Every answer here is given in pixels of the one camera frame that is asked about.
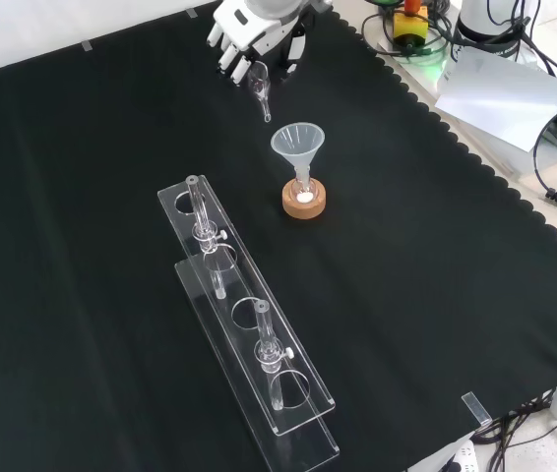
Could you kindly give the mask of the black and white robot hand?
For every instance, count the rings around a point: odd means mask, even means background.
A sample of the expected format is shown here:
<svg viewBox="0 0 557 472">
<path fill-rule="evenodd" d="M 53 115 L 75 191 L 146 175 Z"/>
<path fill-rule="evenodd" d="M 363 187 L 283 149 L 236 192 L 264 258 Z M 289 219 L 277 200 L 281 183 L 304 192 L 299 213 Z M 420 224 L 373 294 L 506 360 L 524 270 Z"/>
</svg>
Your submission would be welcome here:
<svg viewBox="0 0 557 472">
<path fill-rule="evenodd" d="M 331 1 L 224 1 L 214 11 L 207 45 L 219 47 L 217 66 L 240 85 L 260 61 L 289 78 L 301 62 L 307 22 L 331 9 Z"/>
</svg>

